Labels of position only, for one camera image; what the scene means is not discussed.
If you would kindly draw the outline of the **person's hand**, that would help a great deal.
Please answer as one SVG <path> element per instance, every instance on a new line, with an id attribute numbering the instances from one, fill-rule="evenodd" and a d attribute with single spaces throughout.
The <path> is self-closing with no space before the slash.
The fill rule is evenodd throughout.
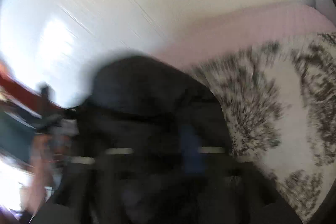
<path id="1" fill-rule="evenodd" d="M 25 210 L 34 215 L 46 201 L 46 187 L 53 184 L 53 167 L 63 159 L 65 147 L 53 145 L 54 137 L 38 134 L 32 143 L 30 156 L 33 178 L 28 188 Z"/>

